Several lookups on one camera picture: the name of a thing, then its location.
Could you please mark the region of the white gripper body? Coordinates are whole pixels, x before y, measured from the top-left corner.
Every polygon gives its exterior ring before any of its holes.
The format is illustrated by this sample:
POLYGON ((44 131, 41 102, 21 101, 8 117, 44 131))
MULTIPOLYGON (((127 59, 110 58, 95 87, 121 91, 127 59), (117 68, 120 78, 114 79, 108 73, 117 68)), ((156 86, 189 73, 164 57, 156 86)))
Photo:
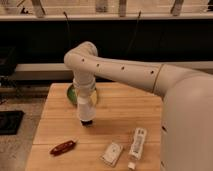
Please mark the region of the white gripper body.
POLYGON ((96 80, 92 78, 88 83, 79 82, 73 79, 74 91, 77 97, 89 97, 93 104, 97 103, 96 80))

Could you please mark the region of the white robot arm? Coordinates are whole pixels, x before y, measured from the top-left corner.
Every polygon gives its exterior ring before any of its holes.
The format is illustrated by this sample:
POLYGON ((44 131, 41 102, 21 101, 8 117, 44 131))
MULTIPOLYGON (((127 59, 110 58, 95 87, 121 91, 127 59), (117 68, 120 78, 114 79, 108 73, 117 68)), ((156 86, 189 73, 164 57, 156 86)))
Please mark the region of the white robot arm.
POLYGON ((213 171, 213 75, 174 65, 101 58, 83 42, 64 56, 84 96, 97 76, 162 98, 160 171, 213 171))

